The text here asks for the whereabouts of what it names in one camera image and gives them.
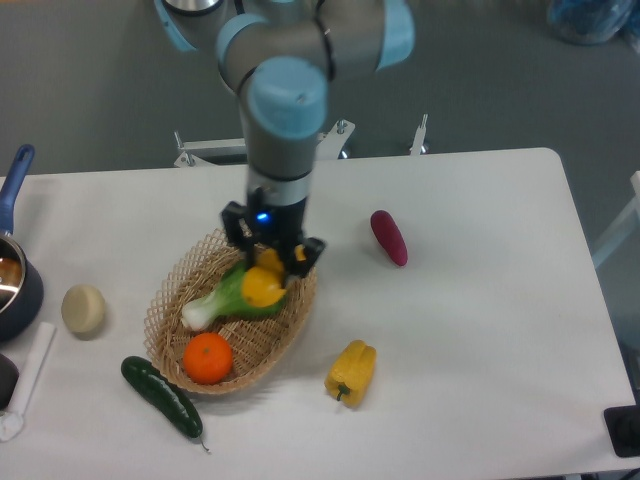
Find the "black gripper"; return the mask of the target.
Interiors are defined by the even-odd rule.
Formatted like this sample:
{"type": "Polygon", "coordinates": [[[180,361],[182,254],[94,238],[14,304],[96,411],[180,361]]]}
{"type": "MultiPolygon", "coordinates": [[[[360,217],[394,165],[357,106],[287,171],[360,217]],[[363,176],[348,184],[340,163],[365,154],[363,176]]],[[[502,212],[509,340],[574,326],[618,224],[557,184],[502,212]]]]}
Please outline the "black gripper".
{"type": "Polygon", "coordinates": [[[267,202],[265,192],[251,192],[247,195],[247,214],[244,205],[231,201],[220,216],[227,242],[242,253],[246,270],[255,265],[254,239],[282,255],[282,286],[287,289],[293,281],[308,276],[326,248],[322,239],[303,237],[305,209],[305,199],[290,205],[274,205],[267,202]]]}

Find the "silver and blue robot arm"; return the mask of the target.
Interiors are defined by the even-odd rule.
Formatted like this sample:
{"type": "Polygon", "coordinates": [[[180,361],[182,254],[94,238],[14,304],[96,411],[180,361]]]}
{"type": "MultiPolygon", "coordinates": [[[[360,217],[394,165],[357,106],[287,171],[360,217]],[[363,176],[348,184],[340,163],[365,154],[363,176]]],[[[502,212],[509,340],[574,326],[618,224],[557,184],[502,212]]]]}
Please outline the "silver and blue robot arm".
{"type": "Polygon", "coordinates": [[[246,145],[246,201],[221,213],[229,243],[257,264],[273,249],[283,281],[303,278],[325,244],[304,232],[318,136],[332,81],[405,61],[415,23],[405,1],[158,1],[169,38],[208,51],[236,99],[246,145]]]}

